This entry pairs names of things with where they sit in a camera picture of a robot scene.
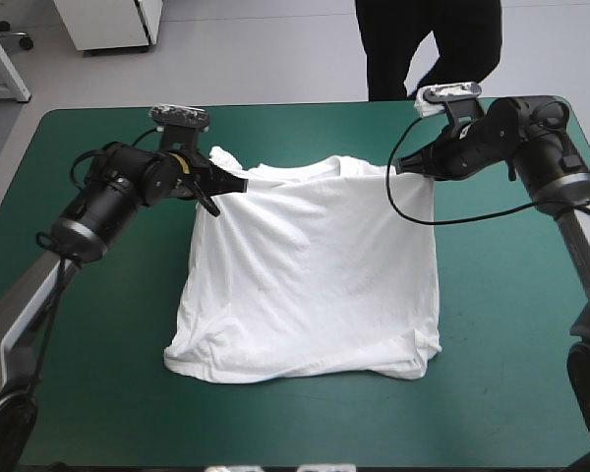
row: chair wheel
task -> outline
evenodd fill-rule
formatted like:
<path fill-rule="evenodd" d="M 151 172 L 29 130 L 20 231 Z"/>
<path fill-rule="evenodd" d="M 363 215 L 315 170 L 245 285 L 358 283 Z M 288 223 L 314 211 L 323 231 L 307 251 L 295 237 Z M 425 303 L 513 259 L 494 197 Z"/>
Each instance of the chair wheel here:
<path fill-rule="evenodd" d="M 30 39 L 29 37 L 25 36 L 22 39 L 20 39 L 20 47 L 23 48 L 24 51 L 31 50 L 33 46 L 34 43 L 32 42 L 32 39 Z"/>
<path fill-rule="evenodd" d="M 0 20 L 0 32 L 10 31 L 11 24 L 9 22 L 3 22 Z"/>

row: leg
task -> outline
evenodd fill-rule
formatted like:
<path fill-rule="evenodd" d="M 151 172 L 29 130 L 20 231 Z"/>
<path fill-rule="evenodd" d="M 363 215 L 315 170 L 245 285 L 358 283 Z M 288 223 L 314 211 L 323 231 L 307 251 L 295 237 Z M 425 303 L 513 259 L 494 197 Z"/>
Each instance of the leg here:
<path fill-rule="evenodd" d="M 356 0 L 367 54 L 370 101 L 406 98 L 404 81 L 418 45 L 430 31 L 430 0 Z"/>
<path fill-rule="evenodd" d="M 501 60 L 501 0 L 439 0 L 433 32 L 440 59 L 420 81 L 481 82 Z"/>

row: white t-shirt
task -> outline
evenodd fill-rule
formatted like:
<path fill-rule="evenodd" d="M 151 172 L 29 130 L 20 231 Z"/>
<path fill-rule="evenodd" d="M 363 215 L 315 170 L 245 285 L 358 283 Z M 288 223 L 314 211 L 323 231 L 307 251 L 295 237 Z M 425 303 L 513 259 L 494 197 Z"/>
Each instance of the white t-shirt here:
<path fill-rule="evenodd" d="M 249 179 L 245 194 L 197 211 L 171 371 L 214 383 L 372 370 L 426 373 L 439 345 L 432 227 L 390 207 L 384 167 L 347 156 L 242 170 L 220 147 L 210 158 Z M 397 204 L 433 217 L 433 181 L 391 176 Z"/>

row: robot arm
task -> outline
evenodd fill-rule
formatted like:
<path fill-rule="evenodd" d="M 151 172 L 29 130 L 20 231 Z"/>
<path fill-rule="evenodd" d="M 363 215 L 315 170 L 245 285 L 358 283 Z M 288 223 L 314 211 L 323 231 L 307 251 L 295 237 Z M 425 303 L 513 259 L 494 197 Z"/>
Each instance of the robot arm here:
<path fill-rule="evenodd" d="M 450 94 L 451 87 L 456 93 Z M 445 111 L 449 123 L 396 169 L 463 180 L 503 161 L 509 180 L 519 176 L 536 208 L 557 222 L 588 299 L 570 331 L 581 342 L 571 349 L 567 367 L 590 431 L 590 171 L 565 130 L 569 110 L 563 102 L 551 96 L 501 98 L 484 113 L 479 93 L 476 84 L 420 90 L 419 99 Z"/>
<path fill-rule="evenodd" d="M 140 207 L 198 200 L 217 216 L 211 196 L 246 191 L 246 180 L 199 152 L 207 113 L 158 105 L 150 116 L 162 132 L 159 150 L 111 143 L 77 159 L 92 158 L 85 185 L 43 235 L 47 251 L 0 299 L 0 472 L 13 470 L 35 423 L 32 392 L 43 354 L 35 356 L 32 343 L 81 266 L 102 259 Z"/>

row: green table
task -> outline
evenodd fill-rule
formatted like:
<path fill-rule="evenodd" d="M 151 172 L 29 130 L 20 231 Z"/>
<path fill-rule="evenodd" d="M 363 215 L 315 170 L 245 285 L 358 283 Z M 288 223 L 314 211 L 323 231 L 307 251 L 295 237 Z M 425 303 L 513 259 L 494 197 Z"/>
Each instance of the green table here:
<path fill-rule="evenodd" d="M 412 103 L 208 107 L 201 147 L 246 166 L 342 153 L 382 164 Z M 432 139 L 421 124 L 406 150 Z M 0 294 L 39 254 L 76 190 L 72 160 L 152 127 L 144 108 L 46 115 L 0 208 Z M 576 123 L 570 132 L 590 164 Z M 156 138 L 144 141 L 154 148 Z M 439 183 L 437 217 L 528 202 L 503 164 Z M 187 275 L 194 205 L 144 209 L 104 261 L 65 295 L 24 464 L 553 466 L 590 449 L 570 389 L 568 329 L 585 299 L 556 225 L 535 210 L 437 230 L 443 352 L 416 382 L 370 373 L 216 385 L 167 371 Z M 358 215 L 354 215 L 358 224 Z M 397 251 L 404 250 L 398 241 Z"/>

